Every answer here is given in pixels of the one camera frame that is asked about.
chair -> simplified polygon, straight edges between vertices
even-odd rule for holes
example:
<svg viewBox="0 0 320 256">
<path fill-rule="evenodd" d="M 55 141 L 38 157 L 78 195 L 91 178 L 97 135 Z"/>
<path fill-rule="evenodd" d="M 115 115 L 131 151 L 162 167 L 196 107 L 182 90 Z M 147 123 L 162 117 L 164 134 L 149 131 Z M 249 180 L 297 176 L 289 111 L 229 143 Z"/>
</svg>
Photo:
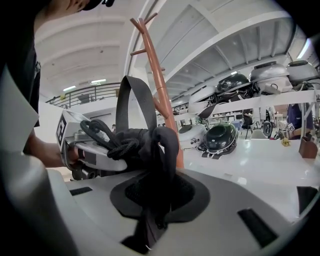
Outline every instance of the chair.
<svg viewBox="0 0 320 256">
<path fill-rule="evenodd" d="M 251 139 L 268 139 L 264 133 L 262 132 L 262 130 L 257 130 L 255 129 L 251 135 Z"/>
</svg>

helmet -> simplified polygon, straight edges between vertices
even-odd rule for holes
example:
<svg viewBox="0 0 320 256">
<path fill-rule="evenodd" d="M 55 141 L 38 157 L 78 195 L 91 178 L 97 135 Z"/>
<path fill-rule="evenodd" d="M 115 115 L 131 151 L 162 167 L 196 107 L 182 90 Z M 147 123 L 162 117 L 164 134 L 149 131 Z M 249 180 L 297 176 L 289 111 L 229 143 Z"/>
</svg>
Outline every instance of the helmet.
<svg viewBox="0 0 320 256">
<path fill-rule="evenodd" d="M 218 85 L 216 86 L 216 91 L 219 94 L 232 92 L 239 88 L 248 86 L 249 84 L 249 79 L 245 75 L 236 73 L 219 81 Z"/>
<path fill-rule="evenodd" d="M 179 130 L 178 136 L 181 148 L 191 149 L 200 145 L 204 140 L 206 128 L 202 124 L 186 125 Z"/>
<path fill-rule="evenodd" d="M 209 103 L 207 101 L 189 103 L 188 113 L 197 115 L 201 113 L 205 108 L 209 107 Z"/>
<path fill-rule="evenodd" d="M 270 121 L 265 121 L 263 123 L 263 134 L 270 139 L 273 130 L 273 125 Z"/>
<path fill-rule="evenodd" d="M 190 99 L 190 95 L 186 95 L 186 96 L 180 97 L 178 99 L 175 99 L 171 102 L 171 107 L 176 108 L 181 105 L 185 105 L 189 102 L 189 99 Z"/>
<path fill-rule="evenodd" d="M 238 130 L 230 122 L 213 125 L 204 136 L 206 152 L 215 155 L 231 153 L 237 146 Z"/>
<path fill-rule="evenodd" d="M 290 62 L 286 69 L 289 72 L 289 80 L 293 85 L 306 81 L 313 84 L 315 89 L 320 89 L 320 76 L 308 61 L 297 60 Z"/>
<path fill-rule="evenodd" d="M 250 73 L 250 81 L 255 83 L 265 94 L 280 94 L 293 88 L 288 75 L 285 66 L 271 61 L 255 66 Z"/>
<path fill-rule="evenodd" d="M 191 94 L 189 104 L 203 101 L 203 100 L 209 98 L 210 96 L 212 96 L 215 92 L 216 92 L 215 86 L 205 85 L 201 89 L 199 89 L 196 92 L 194 92 L 193 94 Z"/>
</svg>

cap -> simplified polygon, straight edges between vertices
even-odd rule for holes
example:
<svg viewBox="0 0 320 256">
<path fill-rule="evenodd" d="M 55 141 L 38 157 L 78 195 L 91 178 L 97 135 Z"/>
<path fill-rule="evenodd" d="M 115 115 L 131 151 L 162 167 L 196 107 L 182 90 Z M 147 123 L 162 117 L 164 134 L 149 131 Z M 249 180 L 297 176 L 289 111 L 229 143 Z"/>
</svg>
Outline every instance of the cap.
<svg viewBox="0 0 320 256">
<path fill-rule="evenodd" d="M 92 10 L 93 8 L 97 7 L 98 4 L 105 5 L 107 7 L 111 7 L 114 4 L 115 0 L 103 0 L 101 3 L 101 0 L 90 0 L 90 2 L 83 8 L 84 11 Z"/>
</svg>

white helmet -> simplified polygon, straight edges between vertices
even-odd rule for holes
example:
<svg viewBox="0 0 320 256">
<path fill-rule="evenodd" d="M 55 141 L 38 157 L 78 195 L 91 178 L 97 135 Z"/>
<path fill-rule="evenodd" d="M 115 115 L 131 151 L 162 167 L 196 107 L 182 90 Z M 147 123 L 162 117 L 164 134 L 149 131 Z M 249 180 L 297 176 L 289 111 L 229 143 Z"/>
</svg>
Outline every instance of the white helmet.
<svg viewBox="0 0 320 256">
<path fill-rule="evenodd" d="M 204 141 L 206 128 L 202 124 L 186 125 L 178 132 L 180 146 L 183 150 L 199 146 Z"/>
<path fill-rule="evenodd" d="M 205 85 L 201 89 L 197 90 L 193 94 L 191 94 L 189 104 L 200 102 L 216 92 L 216 87 L 211 85 Z"/>
<path fill-rule="evenodd" d="M 171 107 L 176 108 L 178 106 L 187 104 L 189 102 L 189 99 L 190 99 L 190 95 L 186 95 L 186 96 L 180 97 L 178 99 L 175 99 L 171 102 Z"/>
<path fill-rule="evenodd" d="M 208 105 L 209 104 L 207 101 L 189 103 L 188 113 L 197 115 L 201 113 L 206 107 L 208 107 Z"/>
</svg>

black shirt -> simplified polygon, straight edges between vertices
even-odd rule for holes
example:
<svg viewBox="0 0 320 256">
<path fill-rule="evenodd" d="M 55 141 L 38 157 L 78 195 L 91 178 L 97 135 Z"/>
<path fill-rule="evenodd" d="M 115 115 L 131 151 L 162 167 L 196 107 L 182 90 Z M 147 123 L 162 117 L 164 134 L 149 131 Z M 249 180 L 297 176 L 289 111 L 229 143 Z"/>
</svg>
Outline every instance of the black shirt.
<svg viewBox="0 0 320 256">
<path fill-rule="evenodd" d="M 245 126 L 252 125 L 252 118 L 250 116 L 246 116 L 245 114 L 252 114 L 252 109 L 245 109 L 242 111 L 243 114 L 243 121 Z"/>
<path fill-rule="evenodd" d="M 46 1 L 27 2 L 29 8 L 25 9 L 20 6 L 14 15 L 19 17 L 21 22 L 9 20 L 5 25 L 4 55 L 5 62 L 16 86 L 38 113 L 41 65 L 37 62 L 34 23 L 36 14 L 43 8 Z"/>
</svg>

